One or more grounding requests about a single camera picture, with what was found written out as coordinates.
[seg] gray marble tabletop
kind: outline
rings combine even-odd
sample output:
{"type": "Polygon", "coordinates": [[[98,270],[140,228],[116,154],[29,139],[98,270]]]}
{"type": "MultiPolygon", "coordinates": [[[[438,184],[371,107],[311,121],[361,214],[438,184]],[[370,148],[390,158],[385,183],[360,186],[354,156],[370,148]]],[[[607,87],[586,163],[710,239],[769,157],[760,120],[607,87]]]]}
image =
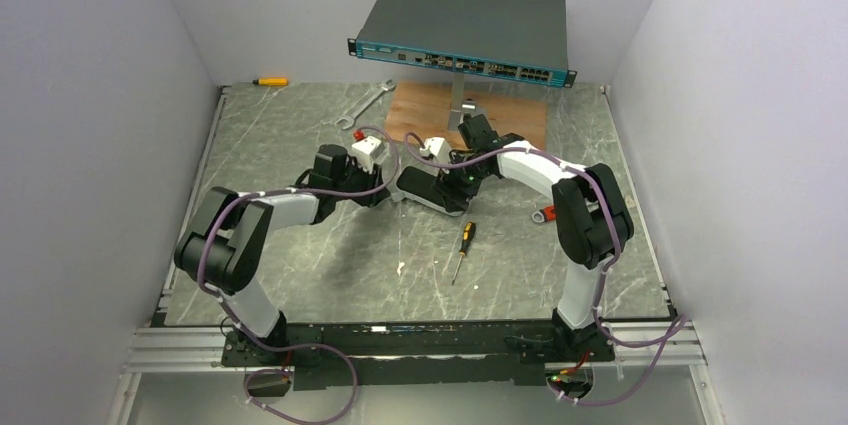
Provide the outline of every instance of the gray marble tabletop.
{"type": "MultiPolygon", "coordinates": [[[[226,105],[199,196],[214,185],[251,191],[292,184],[312,165],[319,145],[353,143],[351,133],[333,122],[373,86],[237,84],[225,89],[226,105]]],[[[599,87],[578,84],[568,90],[507,82],[467,87],[545,101],[546,149],[570,162],[604,162],[613,169],[636,235],[611,272],[604,315],[667,316],[661,279],[599,87]]],[[[390,103],[391,94],[384,95],[357,124],[382,126],[390,103]]],[[[412,159],[402,154],[403,165],[410,165],[412,159]]],[[[384,176],[391,173],[386,163],[384,176]]],[[[556,225],[530,220],[531,212],[547,205],[530,188],[494,177],[483,183],[468,213],[456,218],[409,201],[385,200],[372,209],[343,202],[319,225],[271,234],[259,278],[272,302],[294,322],[548,318],[562,295],[567,258],[556,225]],[[451,286],[468,220],[477,222],[477,236],[451,286]]],[[[180,272],[166,324],[208,325],[221,318],[220,307],[180,272]]]]}

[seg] wooden board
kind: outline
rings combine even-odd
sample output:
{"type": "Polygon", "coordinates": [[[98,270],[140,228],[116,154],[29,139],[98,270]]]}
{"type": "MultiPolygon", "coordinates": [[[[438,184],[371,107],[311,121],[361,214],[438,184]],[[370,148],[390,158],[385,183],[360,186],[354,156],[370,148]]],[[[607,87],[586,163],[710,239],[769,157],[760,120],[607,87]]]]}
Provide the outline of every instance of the wooden board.
{"type": "MultiPolygon", "coordinates": [[[[515,133],[533,146],[545,149],[545,127],[548,106],[545,102],[525,98],[504,97],[485,92],[465,90],[465,98],[473,99],[486,109],[489,124],[499,134],[515,133]]],[[[448,131],[451,88],[449,85],[406,82],[398,83],[386,131],[395,141],[403,141],[412,131],[422,139],[445,137],[453,148],[465,148],[459,132],[448,131]]]]}

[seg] metal stand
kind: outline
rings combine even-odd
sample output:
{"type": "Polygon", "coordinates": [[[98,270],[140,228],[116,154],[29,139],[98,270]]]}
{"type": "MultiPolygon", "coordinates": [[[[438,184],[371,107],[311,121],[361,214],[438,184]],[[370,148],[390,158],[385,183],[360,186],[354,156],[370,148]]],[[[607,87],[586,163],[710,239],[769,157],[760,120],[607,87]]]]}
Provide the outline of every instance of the metal stand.
{"type": "Polygon", "coordinates": [[[472,117],[477,115],[486,115],[486,109],[478,107],[474,100],[463,99],[465,95],[465,74],[455,72],[453,74],[453,87],[451,88],[451,111],[448,117],[448,130],[459,130],[459,124],[462,123],[462,117],[467,113],[472,117]]]}

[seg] screwdriver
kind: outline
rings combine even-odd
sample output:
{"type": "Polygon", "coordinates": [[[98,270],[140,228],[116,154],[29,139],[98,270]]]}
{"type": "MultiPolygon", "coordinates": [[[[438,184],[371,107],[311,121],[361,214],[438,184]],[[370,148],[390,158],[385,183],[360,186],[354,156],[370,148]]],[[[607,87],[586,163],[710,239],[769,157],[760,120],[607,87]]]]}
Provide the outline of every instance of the screwdriver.
{"type": "Polygon", "coordinates": [[[477,231],[477,224],[468,222],[465,224],[465,230],[462,231],[462,245],[459,247],[459,263],[456,264],[456,271],[453,272],[453,280],[451,286],[456,283],[456,276],[459,275],[459,267],[462,266],[462,259],[468,253],[468,247],[471,246],[471,240],[474,238],[474,232],[477,231]]]}

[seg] silver wrench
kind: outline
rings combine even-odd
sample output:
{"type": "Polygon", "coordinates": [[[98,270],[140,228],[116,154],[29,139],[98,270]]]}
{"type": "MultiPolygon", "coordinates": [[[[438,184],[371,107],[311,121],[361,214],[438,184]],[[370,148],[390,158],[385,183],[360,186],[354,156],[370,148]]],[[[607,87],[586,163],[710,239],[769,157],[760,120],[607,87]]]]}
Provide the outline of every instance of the silver wrench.
{"type": "Polygon", "coordinates": [[[383,96],[386,92],[391,92],[395,89],[395,81],[394,80],[386,80],[381,83],[377,90],[374,90],[374,93],[368,95],[364,99],[362,99],[355,107],[353,107],[349,112],[339,117],[336,120],[336,125],[341,125],[342,130],[347,130],[353,127],[353,124],[356,123],[356,119],[362,115],[362,112],[368,109],[372,103],[376,102],[378,98],[383,96]]]}

